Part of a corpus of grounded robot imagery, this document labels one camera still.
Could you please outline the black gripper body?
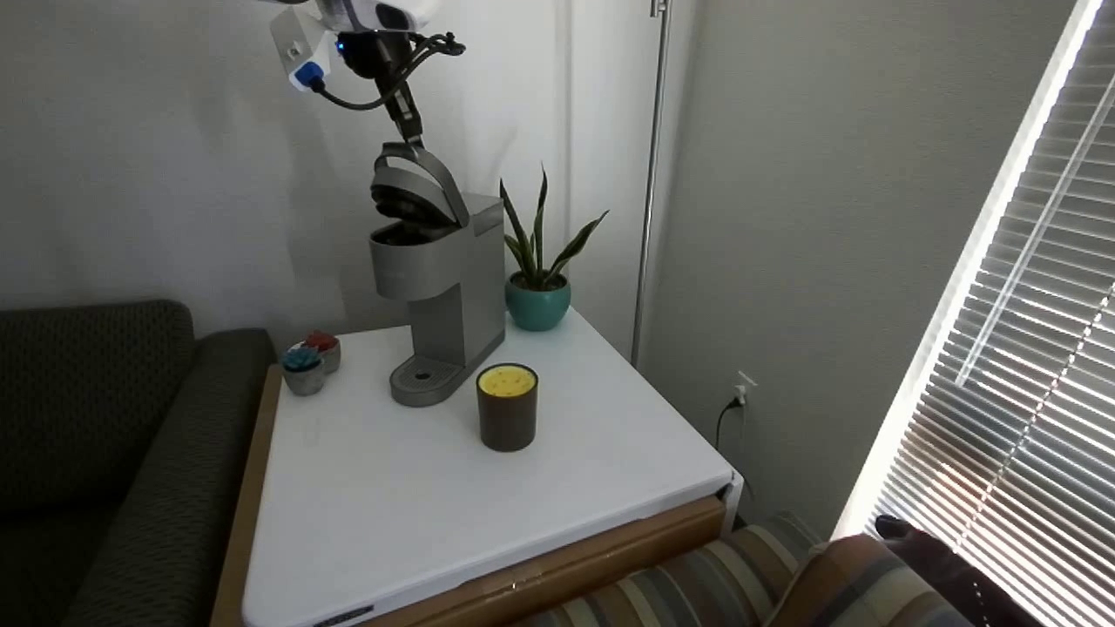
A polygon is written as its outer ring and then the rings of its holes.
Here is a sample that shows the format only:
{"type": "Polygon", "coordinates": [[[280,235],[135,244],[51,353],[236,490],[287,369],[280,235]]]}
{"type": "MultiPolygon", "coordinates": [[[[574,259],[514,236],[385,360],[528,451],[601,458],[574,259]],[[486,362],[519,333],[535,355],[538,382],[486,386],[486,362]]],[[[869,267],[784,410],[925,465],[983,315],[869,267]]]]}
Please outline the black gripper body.
{"type": "Polygon", "coordinates": [[[372,79],[380,95],[403,89],[420,59],[403,33],[342,33],[337,56],[354,78],[372,79]]]}

